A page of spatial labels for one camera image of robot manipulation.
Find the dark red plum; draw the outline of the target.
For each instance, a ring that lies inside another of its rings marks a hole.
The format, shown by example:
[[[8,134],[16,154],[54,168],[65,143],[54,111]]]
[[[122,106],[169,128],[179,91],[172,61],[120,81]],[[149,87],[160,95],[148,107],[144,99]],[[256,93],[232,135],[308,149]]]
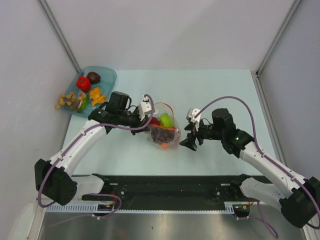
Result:
[[[156,117],[152,117],[149,125],[160,126],[160,125],[161,125],[161,122],[160,122]]]

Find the purple grape bunch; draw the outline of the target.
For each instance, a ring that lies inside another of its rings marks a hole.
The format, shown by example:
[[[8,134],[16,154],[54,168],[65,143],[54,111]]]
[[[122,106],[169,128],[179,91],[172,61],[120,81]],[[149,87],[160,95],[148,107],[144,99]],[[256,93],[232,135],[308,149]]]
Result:
[[[176,130],[174,128],[162,128],[153,126],[150,129],[151,139],[155,144],[163,144],[173,142],[175,139]]]

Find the clear zip top bag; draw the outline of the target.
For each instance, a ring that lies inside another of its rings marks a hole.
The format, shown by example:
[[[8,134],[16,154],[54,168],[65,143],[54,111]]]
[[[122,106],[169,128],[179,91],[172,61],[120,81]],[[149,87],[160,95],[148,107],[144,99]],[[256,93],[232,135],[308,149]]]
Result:
[[[151,128],[152,127],[159,127],[159,128],[165,128],[165,129],[169,129],[169,128],[175,129],[175,138],[172,142],[168,143],[168,145],[170,145],[170,147],[168,149],[176,149],[178,147],[179,140],[181,137],[181,130],[179,128],[178,122],[176,121],[175,112],[174,112],[173,108],[165,102],[157,102],[154,104],[154,107],[155,107],[155,113],[154,113],[153,117],[160,120],[160,116],[162,114],[167,113],[173,121],[173,127],[164,127],[161,125],[148,125],[149,131],[147,132],[147,140],[150,141],[151,143],[153,143],[158,148],[161,148],[161,144],[157,144],[157,143],[153,142],[153,140],[151,138]]]

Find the green apple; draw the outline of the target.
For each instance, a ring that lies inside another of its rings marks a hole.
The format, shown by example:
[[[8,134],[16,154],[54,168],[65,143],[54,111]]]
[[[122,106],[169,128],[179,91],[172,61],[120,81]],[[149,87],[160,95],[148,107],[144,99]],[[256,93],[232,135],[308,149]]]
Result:
[[[174,126],[173,120],[167,113],[164,113],[159,117],[159,122],[161,126],[166,128],[172,128]]]

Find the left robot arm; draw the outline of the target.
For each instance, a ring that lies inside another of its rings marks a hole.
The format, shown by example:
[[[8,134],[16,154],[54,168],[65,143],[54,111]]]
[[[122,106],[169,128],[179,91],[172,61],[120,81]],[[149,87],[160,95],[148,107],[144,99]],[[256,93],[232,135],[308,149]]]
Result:
[[[110,196],[111,188],[97,174],[74,177],[74,171],[92,147],[113,129],[130,131],[133,135],[145,131],[155,112],[154,101],[143,96],[134,111],[126,107],[129,95],[114,91],[109,101],[94,109],[79,133],[48,160],[34,165],[37,203],[47,208],[55,203],[65,206],[73,199],[95,195],[100,200]]]

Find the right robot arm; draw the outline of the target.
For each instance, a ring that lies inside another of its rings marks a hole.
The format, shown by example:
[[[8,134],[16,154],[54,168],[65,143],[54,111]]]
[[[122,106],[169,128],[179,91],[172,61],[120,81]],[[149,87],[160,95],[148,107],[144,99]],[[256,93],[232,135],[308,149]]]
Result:
[[[254,137],[236,127],[226,108],[212,112],[212,124],[204,124],[200,110],[191,108],[186,116],[188,132],[179,144],[196,151],[205,140],[220,141],[230,155],[257,169],[270,183],[262,183],[246,174],[232,182],[231,196],[242,201],[245,197],[262,201],[279,210],[293,226],[303,228],[320,214],[320,182],[294,172],[278,160],[258,149]]]

